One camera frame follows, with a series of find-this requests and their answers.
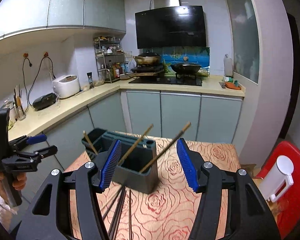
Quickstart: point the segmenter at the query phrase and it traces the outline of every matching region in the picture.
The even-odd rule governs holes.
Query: cable
[[[126,63],[124,62],[123,64],[124,64],[124,70],[123,70],[124,73],[125,73],[128,77],[130,77],[130,78],[137,79],[136,77],[132,77],[132,76],[129,76],[129,75],[128,75],[128,73],[126,72],[126,68],[127,68]]]
[[[57,99],[56,99],[56,105],[57,105],[59,100],[60,100],[60,96],[53,90],[53,82],[52,82],[52,76],[51,76],[50,71],[49,71],[49,74],[50,74],[50,77],[51,77],[52,93],[54,93],[57,96]]]
[[[56,76],[54,75],[54,72],[53,72],[53,62],[52,62],[51,58],[49,58],[48,56],[47,56],[47,58],[50,59],[50,61],[51,61],[52,75],[53,75],[53,78],[56,79]]]
[[[30,100],[29,100],[30,93],[31,93],[31,91],[32,91],[32,89],[33,89],[33,86],[34,86],[34,83],[35,83],[35,81],[36,81],[36,79],[37,79],[37,77],[38,77],[38,75],[39,75],[40,68],[41,68],[41,65],[42,65],[42,61],[43,61],[45,58],[48,58],[48,59],[51,61],[51,64],[52,64],[52,75],[53,75],[54,78],[56,78],[55,75],[53,74],[53,62],[52,62],[51,58],[49,58],[48,56],[43,57],[43,58],[41,59],[41,62],[40,62],[40,66],[39,66],[39,70],[38,70],[38,72],[37,72],[37,75],[35,76],[34,81],[33,81],[33,83],[32,83],[32,86],[31,86],[31,88],[30,88],[30,90],[29,90],[29,93],[28,93],[28,95],[27,95],[27,100],[29,101],[29,105],[31,105]]]
[[[26,59],[29,61],[29,67],[32,66],[30,60],[26,57],[26,58],[23,60],[23,64],[22,64],[23,85],[25,86],[25,89],[26,89],[26,99],[27,99],[27,108],[26,108],[25,112],[26,112],[26,111],[28,110],[28,108],[29,108],[28,91],[27,91],[27,87],[26,87],[25,71],[24,71],[24,66],[25,66],[25,61],[26,61]]]
[[[152,0],[150,0],[150,6],[149,6],[149,10],[151,10],[151,2],[152,2]]]
[[[28,101],[29,101],[29,105],[31,105],[30,100],[29,100],[30,93],[31,93],[31,90],[33,89],[34,83],[35,83],[35,81],[36,81],[36,79],[37,79],[37,77],[38,77],[38,75],[39,75],[40,68],[41,68],[41,64],[42,64],[42,61],[43,61],[44,58],[45,58],[45,57],[43,57],[42,60],[41,60],[41,62],[40,62],[39,70],[38,70],[38,72],[37,72],[37,75],[36,75],[35,78],[34,78],[34,81],[33,81],[33,83],[32,83],[32,86],[31,86],[31,88],[30,88],[30,90],[29,90],[29,93],[28,93],[28,96],[27,96]]]

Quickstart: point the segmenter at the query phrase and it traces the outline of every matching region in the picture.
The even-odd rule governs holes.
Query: human hand
[[[3,198],[3,200],[7,203],[8,202],[8,196],[6,191],[4,190],[3,184],[2,184],[2,180],[4,179],[4,174],[2,172],[0,172],[0,197]],[[17,178],[13,181],[12,186],[16,189],[16,190],[22,190],[25,186],[26,186],[26,181],[27,181],[27,177],[26,177],[26,173],[19,173],[17,175]]]

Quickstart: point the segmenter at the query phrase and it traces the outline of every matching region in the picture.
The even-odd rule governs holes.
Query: sleeve
[[[10,208],[0,197],[0,222],[6,230],[9,230],[12,215],[17,214],[18,208]]]

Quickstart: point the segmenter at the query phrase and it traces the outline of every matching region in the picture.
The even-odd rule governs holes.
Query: black range hood
[[[138,49],[207,46],[202,6],[164,7],[135,16]]]

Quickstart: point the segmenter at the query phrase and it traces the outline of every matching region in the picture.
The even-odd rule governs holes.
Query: rose pattern tablecloth
[[[168,145],[171,139],[148,137],[156,141],[157,154]],[[237,153],[231,144],[214,144],[187,141],[190,150],[199,152],[204,160],[211,161],[220,169],[236,171],[240,168]],[[89,161],[83,153],[67,171],[76,170]],[[134,240],[183,240],[188,239],[195,215],[199,206],[201,194],[196,194],[188,187],[186,178],[178,159],[174,144],[158,160],[159,184],[153,193],[147,195],[138,191],[131,191],[132,231]],[[98,194],[100,208],[120,188],[117,183],[111,183],[103,194]],[[129,239],[128,201],[129,189],[125,196],[124,206],[116,239]],[[77,218],[75,191],[70,192],[71,216],[74,236],[81,239]],[[114,215],[116,203],[105,219],[107,230]],[[227,191],[222,192],[222,203],[216,239],[224,236],[227,212]]]

